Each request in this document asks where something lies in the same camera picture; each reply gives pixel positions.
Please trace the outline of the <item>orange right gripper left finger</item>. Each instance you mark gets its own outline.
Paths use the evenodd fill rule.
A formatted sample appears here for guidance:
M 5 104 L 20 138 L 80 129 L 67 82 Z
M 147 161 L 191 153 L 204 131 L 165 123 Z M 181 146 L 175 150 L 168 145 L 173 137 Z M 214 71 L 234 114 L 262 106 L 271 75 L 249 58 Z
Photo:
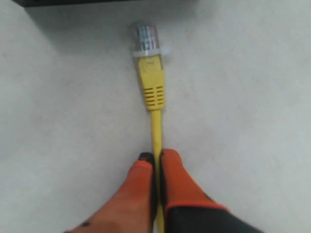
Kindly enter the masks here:
M 151 233 L 156 217 L 155 159 L 143 152 L 118 191 L 70 233 Z

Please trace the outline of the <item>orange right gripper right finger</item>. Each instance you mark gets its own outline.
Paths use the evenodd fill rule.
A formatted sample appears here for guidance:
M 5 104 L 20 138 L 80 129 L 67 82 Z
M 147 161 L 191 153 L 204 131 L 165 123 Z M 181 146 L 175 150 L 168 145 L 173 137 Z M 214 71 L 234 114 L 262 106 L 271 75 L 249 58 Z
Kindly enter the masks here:
M 211 199 L 183 166 L 179 153 L 160 156 L 160 187 L 167 233 L 259 233 Z

